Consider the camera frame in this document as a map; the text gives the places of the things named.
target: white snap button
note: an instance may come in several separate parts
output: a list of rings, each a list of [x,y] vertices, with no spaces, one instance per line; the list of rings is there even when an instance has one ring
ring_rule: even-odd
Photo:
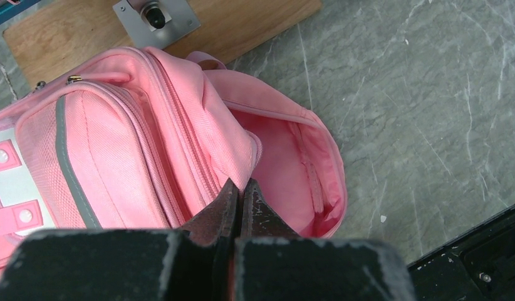
[[[6,151],[0,149],[0,163],[7,163],[8,161],[8,154]]]
[[[19,212],[19,220],[23,223],[29,223],[33,220],[33,213],[28,209],[23,209]]]

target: bag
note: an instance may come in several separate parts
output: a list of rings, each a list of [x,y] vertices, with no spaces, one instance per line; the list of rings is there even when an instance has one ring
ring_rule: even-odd
[[[188,59],[114,48],[0,111],[0,272],[36,230],[177,228],[251,176],[300,235],[336,231],[345,177],[320,119]]]

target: bolt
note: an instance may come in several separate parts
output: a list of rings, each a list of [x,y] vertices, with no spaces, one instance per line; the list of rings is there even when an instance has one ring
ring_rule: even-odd
[[[492,277],[490,277],[490,275],[488,275],[486,273],[480,273],[479,279],[481,279],[482,281],[484,281],[486,283],[490,283],[492,281]]]

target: gray reflective strip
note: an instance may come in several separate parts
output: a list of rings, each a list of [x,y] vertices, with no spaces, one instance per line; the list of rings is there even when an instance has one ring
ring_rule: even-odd
[[[88,229],[101,228],[101,224],[97,220],[93,209],[91,208],[86,194],[80,187],[80,183],[73,172],[71,166],[70,157],[68,154],[67,140],[66,140],[66,101],[65,97],[62,96],[56,102],[56,156],[58,158],[58,164],[62,170],[62,174],[68,183],[68,187],[71,191],[71,195],[75,200],[78,212],[84,221],[84,224]]]

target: mesh pocket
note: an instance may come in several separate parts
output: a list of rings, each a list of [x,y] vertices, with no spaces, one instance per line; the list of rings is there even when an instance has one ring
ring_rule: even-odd
[[[56,110],[51,102],[23,121],[16,133],[19,150],[61,228],[85,228],[56,156]]]

